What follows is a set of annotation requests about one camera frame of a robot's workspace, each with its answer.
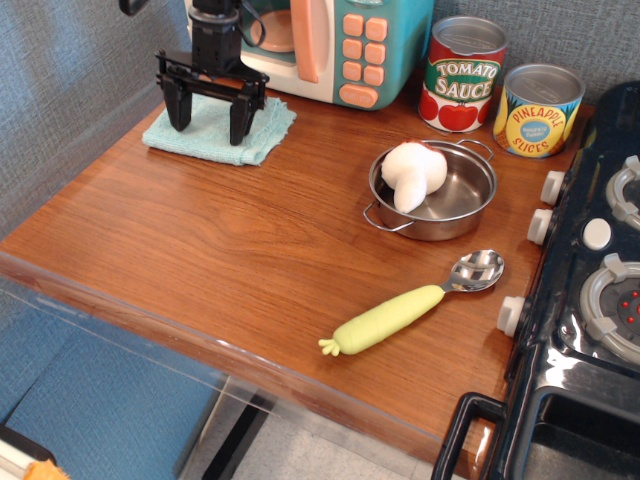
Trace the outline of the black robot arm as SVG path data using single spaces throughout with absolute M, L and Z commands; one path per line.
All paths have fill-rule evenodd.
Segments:
M 195 94 L 230 103 L 230 144 L 241 144 L 255 113 L 266 103 L 269 77 L 241 60 L 241 8 L 244 1 L 193 1 L 188 8 L 192 47 L 189 52 L 156 53 L 158 84 L 171 126 L 181 132 L 190 124 Z

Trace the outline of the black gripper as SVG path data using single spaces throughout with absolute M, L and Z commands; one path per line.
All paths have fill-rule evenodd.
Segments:
M 171 126 L 183 131 L 191 122 L 192 95 L 232 102 L 230 144 L 250 132 L 257 109 L 266 104 L 268 76 L 241 60 L 242 15 L 238 9 L 189 9 L 191 50 L 160 50 L 158 83 Z

